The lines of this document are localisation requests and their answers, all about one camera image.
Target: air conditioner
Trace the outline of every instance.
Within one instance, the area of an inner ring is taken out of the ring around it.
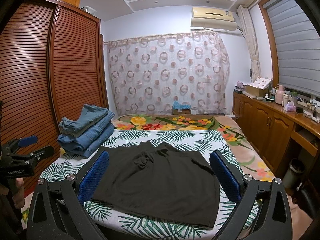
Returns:
[[[192,8],[191,27],[203,27],[212,29],[224,29],[235,31],[237,23],[234,22],[233,14],[229,11],[213,8]]]

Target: window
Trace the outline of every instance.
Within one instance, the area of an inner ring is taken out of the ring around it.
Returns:
[[[270,0],[263,8],[276,42],[279,84],[320,97],[320,38],[312,23],[294,0]]]

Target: black skirt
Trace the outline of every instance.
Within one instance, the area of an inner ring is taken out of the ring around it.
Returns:
[[[107,148],[109,166],[93,199],[124,212],[213,227],[218,214],[219,182],[200,152],[157,147]]]

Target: wooden countertop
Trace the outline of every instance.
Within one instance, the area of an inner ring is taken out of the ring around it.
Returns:
[[[260,101],[260,100],[256,100],[256,99],[253,99],[253,101],[260,104],[260,105],[268,107],[268,108],[274,110],[275,112],[291,119],[295,123],[301,125],[305,129],[307,129],[308,131],[313,133],[315,136],[320,138],[320,123],[316,123],[316,122],[312,121],[311,119],[303,116],[303,113],[298,114],[295,112],[287,112],[283,109],[283,106],[278,105],[274,102],[264,102],[264,101]]]

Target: trash can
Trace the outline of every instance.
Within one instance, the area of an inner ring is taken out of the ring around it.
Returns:
[[[304,171],[305,166],[302,161],[298,159],[292,159],[289,163],[289,169],[282,180],[284,187],[292,188]]]

